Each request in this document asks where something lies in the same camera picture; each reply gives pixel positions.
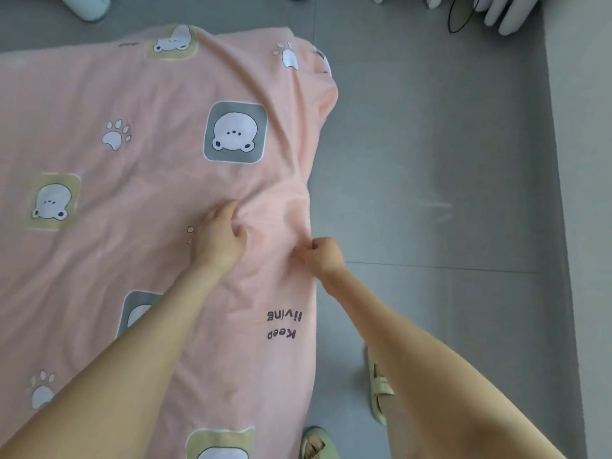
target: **wall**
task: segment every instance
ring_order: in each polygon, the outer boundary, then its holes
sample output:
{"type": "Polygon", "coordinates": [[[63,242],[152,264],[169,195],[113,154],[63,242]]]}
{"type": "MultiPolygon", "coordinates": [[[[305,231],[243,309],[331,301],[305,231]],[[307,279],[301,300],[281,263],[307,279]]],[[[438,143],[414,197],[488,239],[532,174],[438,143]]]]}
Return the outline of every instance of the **wall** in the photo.
{"type": "Polygon", "coordinates": [[[589,459],[612,457],[611,13],[612,0],[544,3],[589,459]]]}

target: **hand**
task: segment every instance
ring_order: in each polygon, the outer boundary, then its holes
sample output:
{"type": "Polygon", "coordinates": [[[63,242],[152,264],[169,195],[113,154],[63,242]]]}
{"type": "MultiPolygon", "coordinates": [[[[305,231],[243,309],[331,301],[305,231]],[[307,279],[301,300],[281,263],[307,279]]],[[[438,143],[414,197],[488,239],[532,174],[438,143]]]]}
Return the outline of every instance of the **hand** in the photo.
{"type": "Polygon", "coordinates": [[[344,256],[333,238],[315,238],[312,240],[311,248],[296,246],[294,251],[310,272],[321,281],[335,272],[345,270],[344,256]]]}
{"type": "Polygon", "coordinates": [[[212,208],[193,235],[192,267],[213,267],[225,275],[240,261],[247,248],[247,231],[241,226],[235,234],[231,218],[238,201],[228,201],[212,208]]]}

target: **gray square patch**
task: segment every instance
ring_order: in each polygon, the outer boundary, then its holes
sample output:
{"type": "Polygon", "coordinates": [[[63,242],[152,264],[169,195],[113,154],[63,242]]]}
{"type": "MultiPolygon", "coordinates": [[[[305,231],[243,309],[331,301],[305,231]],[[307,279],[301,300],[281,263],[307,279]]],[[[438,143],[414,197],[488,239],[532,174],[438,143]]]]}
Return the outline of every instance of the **gray square patch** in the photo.
{"type": "Polygon", "coordinates": [[[266,144],[267,113],[262,105],[219,101],[210,108],[204,132],[209,161],[253,164],[266,144]]]}
{"type": "Polygon", "coordinates": [[[152,306],[155,306],[161,298],[162,295],[159,293],[150,291],[134,290],[129,292],[123,301],[123,312],[121,313],[117,337],[131,327],[152,306]]]}

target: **bear ear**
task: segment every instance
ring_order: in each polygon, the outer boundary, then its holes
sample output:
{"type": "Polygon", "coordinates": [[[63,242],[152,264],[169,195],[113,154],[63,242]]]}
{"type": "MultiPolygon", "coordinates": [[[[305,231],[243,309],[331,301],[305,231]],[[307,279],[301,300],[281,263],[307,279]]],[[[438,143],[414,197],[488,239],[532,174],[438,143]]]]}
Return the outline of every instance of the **bear ear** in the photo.
{"type": "Polygon", "coordinates": [[[62,209],[55,215],[55,218],[57,220],[64,220],[66,219],[66,217],[68,217],[68,211],[66,211],[65,209],[62,209]]]}

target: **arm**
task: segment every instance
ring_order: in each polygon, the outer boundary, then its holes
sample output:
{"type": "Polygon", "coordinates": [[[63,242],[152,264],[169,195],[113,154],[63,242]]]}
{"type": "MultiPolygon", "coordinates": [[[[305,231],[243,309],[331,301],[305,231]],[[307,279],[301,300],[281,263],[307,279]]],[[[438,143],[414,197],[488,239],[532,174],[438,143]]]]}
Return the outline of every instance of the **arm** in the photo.
{"type": "Polygon", "coordinates": [[[346,270],[333,239],[314,239],[312,249],[295,251],[351,318],[417,439],[434,457],[563,458],[474,367],[390,309],[346,270]]]}
{"type": "Polygon", "coordinates": [[[2,459],[141,458],[193,322],[246,247],[231,217],[213,208],[198,226],[190,267],[161,301],[113,341],[0,448],[2,459]]]}

